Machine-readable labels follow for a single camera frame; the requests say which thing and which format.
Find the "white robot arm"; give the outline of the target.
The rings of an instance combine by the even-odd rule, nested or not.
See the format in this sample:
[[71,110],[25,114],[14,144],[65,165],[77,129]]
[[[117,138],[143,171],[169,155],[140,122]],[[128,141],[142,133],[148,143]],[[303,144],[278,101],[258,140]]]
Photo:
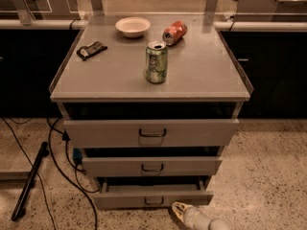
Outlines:
[[174,202],[172,210],[190,230],[230,230],[223,220],[210,218],[196,206]]

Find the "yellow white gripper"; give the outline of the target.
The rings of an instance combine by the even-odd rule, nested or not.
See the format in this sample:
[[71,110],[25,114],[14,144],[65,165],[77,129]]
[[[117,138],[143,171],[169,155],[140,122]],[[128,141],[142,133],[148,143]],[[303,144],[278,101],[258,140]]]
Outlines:
[[187,223],[188,220],[191,218],[191,208],[192,205],[185,204],[182,202],[174,202],[172,204],[172,210],[183,223]]

